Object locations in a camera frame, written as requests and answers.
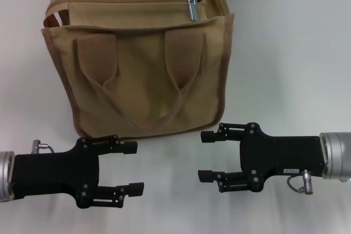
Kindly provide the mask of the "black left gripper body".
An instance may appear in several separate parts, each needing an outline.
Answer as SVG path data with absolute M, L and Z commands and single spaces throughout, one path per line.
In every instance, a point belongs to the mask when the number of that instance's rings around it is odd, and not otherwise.
M 65 193 L 85 209 L 93 206 L 98 181 L 98 151 L 89 140 L 78 139 L 66 152 L 15 156 L 11 187 L 15 200 Z

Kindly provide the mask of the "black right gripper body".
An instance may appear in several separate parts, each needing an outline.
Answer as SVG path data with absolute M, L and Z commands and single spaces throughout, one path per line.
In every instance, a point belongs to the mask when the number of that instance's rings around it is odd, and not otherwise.
M 240 125 L 240 166 L 246 177 L 242 190 L 260 192 L 276 175 L 322 176 L 325 161 L 318 136 L 270 136 L 257 123 Z

